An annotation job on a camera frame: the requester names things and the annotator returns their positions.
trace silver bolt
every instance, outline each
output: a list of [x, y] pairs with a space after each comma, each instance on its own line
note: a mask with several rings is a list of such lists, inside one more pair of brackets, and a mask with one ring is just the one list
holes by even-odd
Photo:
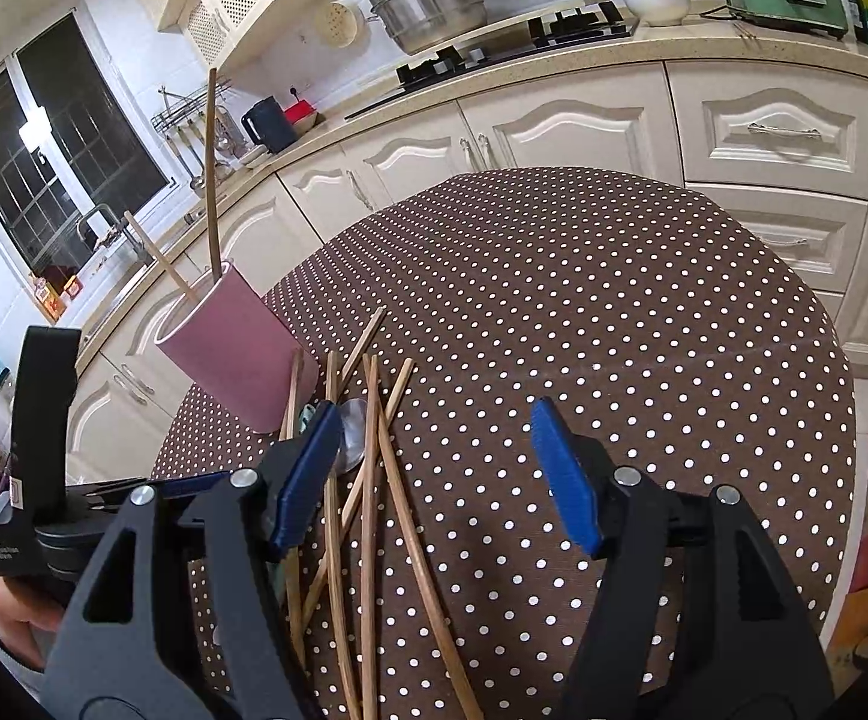
[[248, 488], [257, 481], [257, 471], [254, 469], [238, 469], [230, 474], [230, 483], [235, 488]]
[[144, 506], [154, 499], [154, 488], [150, 485], [140, 485], [139, 488], [130, 490], [130, 503], [134, 506]]
[[626, 488], [635, 488], [640, 484], [640, 471], [632, 466], [620, 466], [614, 471], [614, 481]]
[[717, 500], [728, 506], [738, 504], [740, 503], [740, 490], [730, 487], [730, 485], [720, 485], [717, 488]]

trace gas stove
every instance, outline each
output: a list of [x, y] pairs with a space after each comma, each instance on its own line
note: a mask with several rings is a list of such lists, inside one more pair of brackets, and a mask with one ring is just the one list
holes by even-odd
[[514, 59], [629, 38], [638, 23], [635, 17], [625, 19], [612, 1], [593, 0], [576, 7], [531, 14], [523, 20], [509, 20], [503, 30], [485, 28], [471, 35], [461, 35], [451, 45], [435, 50], [435, 55], [398, 67], [400, 87], [346, 119], [356, 119], [421, 89]]

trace black electric kettle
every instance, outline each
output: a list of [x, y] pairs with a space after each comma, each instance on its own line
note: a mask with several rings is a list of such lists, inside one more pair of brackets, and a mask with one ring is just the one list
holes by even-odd
[[264, 98], [241, 117], [241, 124], [257, 146], [261, 143], [272, 154], [283, 151], [296, 141], [298, 134], [274, 98]]

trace stainless steel pot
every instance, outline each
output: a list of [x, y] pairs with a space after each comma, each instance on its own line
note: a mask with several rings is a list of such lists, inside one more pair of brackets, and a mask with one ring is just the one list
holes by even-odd
[[369, 0], [405, 53], [419, 53], [488, 23], [483, 0]]

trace round table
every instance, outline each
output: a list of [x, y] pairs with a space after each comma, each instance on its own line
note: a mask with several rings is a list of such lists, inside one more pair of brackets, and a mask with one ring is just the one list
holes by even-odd
[[[848, 531], [850, 372], [811, 290], [702, 194], [581, 167], [460, 175], [347, 229], [266, 299], [321, 361], [349, 352], [386, 305], [371, 346], [384, 386], [416, 359], [392, 434], [486, 718], [557, 705], [603, 568], [566, 540], [531, 451], [543, 395], [574, 432], [668, 488], [742, 490], [819, 629]], [[360, 370], [349, 394], [365, 395]], [[250, 466], [268, 444], [194, 386], [154, 475]], [[461, 717], [386, 488], [380, 501], [381, 716]], [[358, 638], [359, 531], [341, 549]], [[317, 519], [302, 584], [320, 555]], [[677, 551], [668, 562], [645, 689], [672, 659]], [[192, 568], [202, 654], [229, 689], [205, 578]], [[343, 718], [329, 619], [325, 592], [307, 669], [325, 715]]]

